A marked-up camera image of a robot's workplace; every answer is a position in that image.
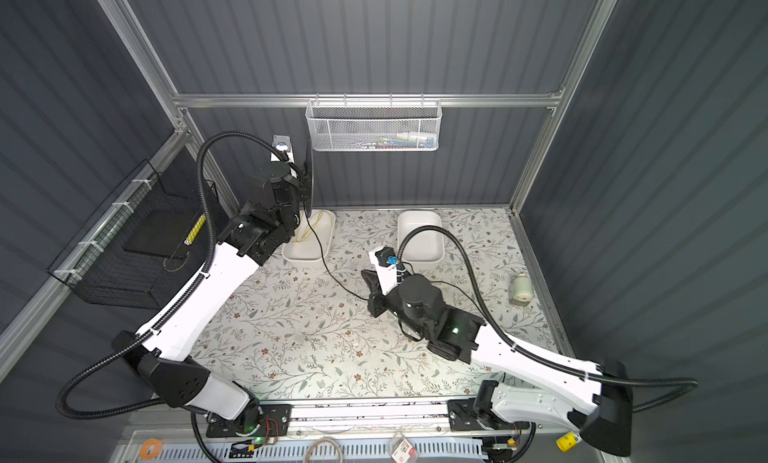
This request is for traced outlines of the black cable spool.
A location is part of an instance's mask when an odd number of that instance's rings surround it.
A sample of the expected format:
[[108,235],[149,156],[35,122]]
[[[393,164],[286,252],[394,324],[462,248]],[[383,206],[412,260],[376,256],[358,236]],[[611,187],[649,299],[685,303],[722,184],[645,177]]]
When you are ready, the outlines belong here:
[[313,192],[314,192],[314,178],[313,178],[313,149],[312,145],[308,144],[305,152],[305,160],[303,166],[303,180],[302,180],[302,203],[305,217],[309,219],[313,209]]

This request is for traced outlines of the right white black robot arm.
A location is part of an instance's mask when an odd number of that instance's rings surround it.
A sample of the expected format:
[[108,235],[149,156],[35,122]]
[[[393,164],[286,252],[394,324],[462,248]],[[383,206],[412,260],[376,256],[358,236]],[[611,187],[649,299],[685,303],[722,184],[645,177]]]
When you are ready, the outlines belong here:
[[459,253],[478,314],[448,305],[428,278],[406,268],[401,249],[371,250],[372,266],[361,275],[369,289],[372,317],[394,315],[404,336],[425,342],[431,353],[445,360],[488,366],[537,387],[534,395],[519,396],[497,381],[483,381],[470,411],[482,427],[548,422],[601,452],[627,457],[635,414],[697,388],[694,378],[632,379],[618,360],[569,358],[511,336],[485,303],[466,250]]

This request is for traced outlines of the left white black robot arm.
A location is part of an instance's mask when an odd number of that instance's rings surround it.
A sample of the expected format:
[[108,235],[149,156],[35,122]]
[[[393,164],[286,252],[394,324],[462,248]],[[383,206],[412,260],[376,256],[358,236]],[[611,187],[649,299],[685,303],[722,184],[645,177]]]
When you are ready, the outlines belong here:
[[[227,138],[242,138],[265,148],[270,159],[256,171],[256,195],[231,218],[222,231],[206,224],[205,260],[179,292],[136,332],[123,332],[113,342],[113,354],[79,372],[59,391],[55,408],[65,418],[96,420],[165,404],[231,434],[251,437],[264,430],[267,419],[259,399],[194,361],[190,353],[198,337],[228,298],[294,236],[303,208],[311,205],[309,168],[295,163],[287,136],[271,142],[240,131],[222,131],[208,138],[197,154],[197,186],[203,214],[212,216],[204,163],[212,146]],[[117,360],[126,362],[152,390],[154,398],[104,410],[79,410],[69,404],[73,390]]]

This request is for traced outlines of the yellow rubber bands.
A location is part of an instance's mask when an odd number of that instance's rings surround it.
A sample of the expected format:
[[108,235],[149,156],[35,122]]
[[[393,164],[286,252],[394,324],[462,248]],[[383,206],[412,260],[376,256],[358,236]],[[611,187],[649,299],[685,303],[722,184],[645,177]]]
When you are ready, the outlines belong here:
[[307,241],[316,232],[316,226],[325,218],[326,211],[314,211],[310,216],[303,213],[300,217],[300,223],[294,236],[296,243]]

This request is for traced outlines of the right white tray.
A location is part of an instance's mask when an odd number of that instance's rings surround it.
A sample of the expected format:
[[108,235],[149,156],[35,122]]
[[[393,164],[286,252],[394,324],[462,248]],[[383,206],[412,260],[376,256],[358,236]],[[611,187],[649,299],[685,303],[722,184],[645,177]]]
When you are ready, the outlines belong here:
[[[442,227],[442,220],[438,213],[428,210],[408,210],[402,212],[397,220],[397,249],[405,237],[413,230],[423,226]],[[434,269],[445,256],[444,235],[435,231],[420,232],[412,237],[405,249],[402,258],[411,263],[416,269]]]

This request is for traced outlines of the white tray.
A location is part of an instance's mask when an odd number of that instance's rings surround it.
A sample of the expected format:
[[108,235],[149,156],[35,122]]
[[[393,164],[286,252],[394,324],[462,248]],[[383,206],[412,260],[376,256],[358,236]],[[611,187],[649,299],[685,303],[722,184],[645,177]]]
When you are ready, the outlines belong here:
[[330,210],[325,211],[325,218],[307,241],[296,243],[295,231],[290,241],[282,247],[281,254],[285,262],[299,268],[322,265],[323,259],[328,257],[336,224],[336,214]]
[[[397,220],[397,249],[405,237],[413,230],[423,226],[442,227],[442,220],[438,213],[428,210],[408,210],[402,212]],[[445,256],[444,235],[435,231],[420,232],[412,237],[405,249],[402,258],[411,263],[416,269],[434,269]]]

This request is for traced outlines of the left white tray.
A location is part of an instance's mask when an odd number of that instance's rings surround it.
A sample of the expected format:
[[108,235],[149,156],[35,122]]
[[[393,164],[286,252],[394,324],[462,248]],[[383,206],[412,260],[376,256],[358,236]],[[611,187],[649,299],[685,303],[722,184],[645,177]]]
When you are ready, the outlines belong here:
[[290,241],[282,247],[281,254],[285,262],[299,268],[322,265],[323,259],[328,257],[336,224],[336,214],[330,210],[325,211],[325,218],[307,241],[296,243],[295,231]]

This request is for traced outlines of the small plastic packet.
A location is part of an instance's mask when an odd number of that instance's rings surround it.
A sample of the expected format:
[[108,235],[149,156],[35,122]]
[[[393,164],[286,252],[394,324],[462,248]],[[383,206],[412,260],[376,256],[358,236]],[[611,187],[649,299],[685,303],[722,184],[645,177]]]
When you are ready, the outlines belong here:
[[397,432],[389,441],[387,452],[394,463],[416,463],[419,457],[414,444],[402,432]]

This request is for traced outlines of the yellow glue bottle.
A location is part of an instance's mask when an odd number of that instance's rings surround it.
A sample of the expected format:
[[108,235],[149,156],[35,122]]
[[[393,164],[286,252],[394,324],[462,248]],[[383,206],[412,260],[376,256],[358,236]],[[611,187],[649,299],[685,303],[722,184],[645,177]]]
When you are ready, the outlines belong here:
[[580,442],[581,438],[579,434],[569,432],[558,438],[556,440],[556,445],[561,452],[566,453],[575,448]]

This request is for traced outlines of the orange tape roll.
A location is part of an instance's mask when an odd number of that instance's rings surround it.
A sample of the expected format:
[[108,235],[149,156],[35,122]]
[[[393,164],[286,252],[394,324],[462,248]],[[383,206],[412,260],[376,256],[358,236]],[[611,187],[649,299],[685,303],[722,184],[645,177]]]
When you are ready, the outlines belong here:
[[137,456],[142,461],[157,459],[163,450],[163,442],[156,438],[150,438],[142,443]]

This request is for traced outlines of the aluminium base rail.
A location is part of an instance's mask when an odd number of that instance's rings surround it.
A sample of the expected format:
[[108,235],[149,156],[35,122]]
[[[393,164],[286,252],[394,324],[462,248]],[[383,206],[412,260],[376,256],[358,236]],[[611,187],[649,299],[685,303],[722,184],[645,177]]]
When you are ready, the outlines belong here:
[[[288,405],[288,440],[308,440],[320,436],[341,438],[383,438],[401,432],[407,436],[496,436],[512,434],[512,429],[458,428],[458,417],[448,410],[450,396],[316,399],[264,401],[266,408]],[[145,438],[193,440],[189,413],[183,409],[153,407],[129,417],[119,439],[121,444]]]

